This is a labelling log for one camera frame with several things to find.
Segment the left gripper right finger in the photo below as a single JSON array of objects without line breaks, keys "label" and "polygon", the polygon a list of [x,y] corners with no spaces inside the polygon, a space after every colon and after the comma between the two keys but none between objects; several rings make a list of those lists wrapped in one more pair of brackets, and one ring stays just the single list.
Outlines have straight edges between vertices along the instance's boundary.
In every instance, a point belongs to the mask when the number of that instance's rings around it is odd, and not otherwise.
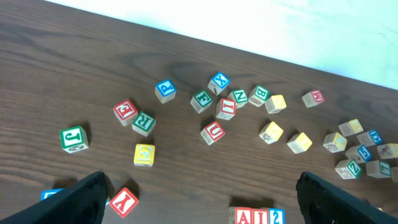
[{"label": "left gripper right finger", "polygon": [[397,218],[305,171],[296,183],[305,223],[397,224]]}]

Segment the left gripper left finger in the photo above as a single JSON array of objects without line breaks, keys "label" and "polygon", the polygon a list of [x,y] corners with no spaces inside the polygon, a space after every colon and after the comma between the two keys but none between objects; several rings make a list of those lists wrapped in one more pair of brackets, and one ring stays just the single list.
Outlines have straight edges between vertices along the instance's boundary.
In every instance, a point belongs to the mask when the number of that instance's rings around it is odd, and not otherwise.
[{"label": "left gripper left finger", "polygon": [[1,224],[101,224],[107,196],[105,173],[96,171]]}]

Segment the blue 2 block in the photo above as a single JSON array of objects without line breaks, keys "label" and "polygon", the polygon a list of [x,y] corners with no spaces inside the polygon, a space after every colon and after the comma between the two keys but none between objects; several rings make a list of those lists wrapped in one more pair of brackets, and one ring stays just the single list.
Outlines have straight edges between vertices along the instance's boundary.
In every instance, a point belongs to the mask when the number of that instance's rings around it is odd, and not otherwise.
[{"label": "blue 2 block", "polygon": [[265,214],[262,216],[264,224],[285,224],[285,210],[281,208],[261,208]]}]

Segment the red A block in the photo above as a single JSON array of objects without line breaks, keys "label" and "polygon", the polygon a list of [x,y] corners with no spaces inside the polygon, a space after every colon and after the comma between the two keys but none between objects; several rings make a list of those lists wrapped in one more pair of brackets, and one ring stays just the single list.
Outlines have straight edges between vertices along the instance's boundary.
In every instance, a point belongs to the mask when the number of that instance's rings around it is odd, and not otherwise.
[{"label": "red A block", "polygon": [[229,207],[229,224],[251,224],[252,209],[249,207]]}]

